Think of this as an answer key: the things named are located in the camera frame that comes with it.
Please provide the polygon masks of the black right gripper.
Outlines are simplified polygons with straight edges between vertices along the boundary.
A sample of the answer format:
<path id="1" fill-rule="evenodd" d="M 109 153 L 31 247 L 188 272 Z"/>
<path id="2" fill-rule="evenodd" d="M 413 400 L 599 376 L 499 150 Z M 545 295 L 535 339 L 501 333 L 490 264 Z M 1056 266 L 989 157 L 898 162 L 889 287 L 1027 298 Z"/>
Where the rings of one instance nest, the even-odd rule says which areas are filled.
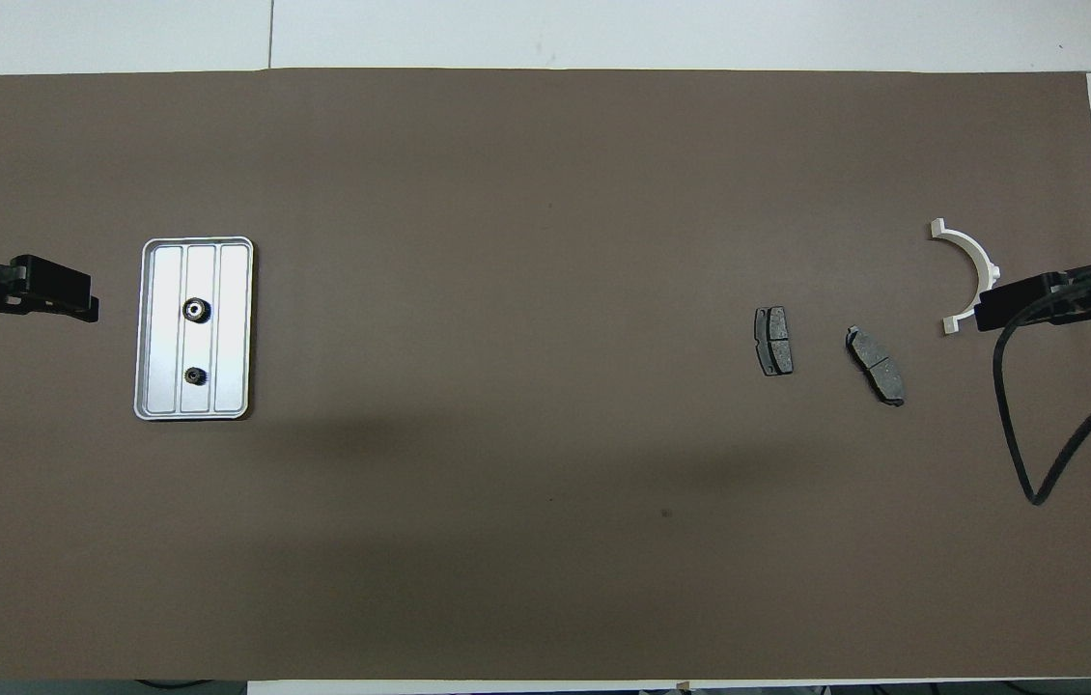
<path id="1" fill-rule="evenodd" d="M 988 293 L 979 296 L 975 303 L 975 328 L 981 333 L 1008 328 L 1014 317 L 1020 317 L 1022 313 L 1027 316 L 1038 313 L 1040 308 L 1031 307 L 1048 300 L 1048 293 L 1057 293 L 1067 287 L 1089 281 L 1090 278 L 1091 265 L 1080 265 L 1068 271 L 1036 274 L 1026 280 L 997 285 Z M 1091 320 L 1091 290 L 1067 295 L 1038 314 L 1038 321 L 1042 322 L 1088 320 Z"/>

